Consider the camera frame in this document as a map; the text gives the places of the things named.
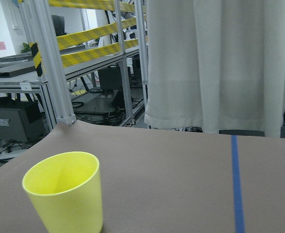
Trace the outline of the yellow plastic cup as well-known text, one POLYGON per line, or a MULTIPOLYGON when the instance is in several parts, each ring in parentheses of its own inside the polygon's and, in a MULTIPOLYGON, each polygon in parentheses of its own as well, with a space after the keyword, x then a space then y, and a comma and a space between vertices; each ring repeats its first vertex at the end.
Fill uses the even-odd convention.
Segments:
POLYGON ((103 207, 99 159, 73 151, 30 168, 22 187, 49 233, 99 233, 103 207))

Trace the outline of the brown table mat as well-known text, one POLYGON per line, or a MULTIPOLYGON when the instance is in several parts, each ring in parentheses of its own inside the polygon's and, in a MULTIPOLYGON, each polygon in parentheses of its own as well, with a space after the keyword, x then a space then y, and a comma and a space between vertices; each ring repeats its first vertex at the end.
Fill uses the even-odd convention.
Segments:
MULTIPOLYGON (((285 139, 238 136, 245 231, 285 233, 285 139)), ((231 138, 62 123, 0 167, 0 233, 44 233, 21 182, 39 161, 86 151, 100 161, 105 233, 233 233, 231 138)))

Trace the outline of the white curtain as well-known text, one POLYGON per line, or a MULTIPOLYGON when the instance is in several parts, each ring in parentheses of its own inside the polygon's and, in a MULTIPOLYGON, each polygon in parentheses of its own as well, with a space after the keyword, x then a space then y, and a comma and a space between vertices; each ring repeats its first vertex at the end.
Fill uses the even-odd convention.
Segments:
POLYGON ((285 0, 149 0, 145 123, 261 131, 285 111, 285 0))

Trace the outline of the grey control box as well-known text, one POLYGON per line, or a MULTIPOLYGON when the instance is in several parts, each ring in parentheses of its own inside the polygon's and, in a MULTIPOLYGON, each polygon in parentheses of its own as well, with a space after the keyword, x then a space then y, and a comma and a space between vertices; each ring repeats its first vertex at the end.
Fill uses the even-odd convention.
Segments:
POLYGON ((0 139, 28 142, 45 132, 36 102, 10 101, 0 103, 0 139))

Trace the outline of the aluminium frame post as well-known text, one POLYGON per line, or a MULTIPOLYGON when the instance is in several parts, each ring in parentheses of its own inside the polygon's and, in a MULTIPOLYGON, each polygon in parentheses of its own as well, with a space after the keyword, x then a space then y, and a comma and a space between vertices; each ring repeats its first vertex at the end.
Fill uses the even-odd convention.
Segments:
POLYGON ((51 123, 73 125, 77 120, 66 83, 57 37, 47 0, 18 1, 29 42, 38 49, 33 61, 41 70, 41 80, 47 84, 51 105, 51 123))

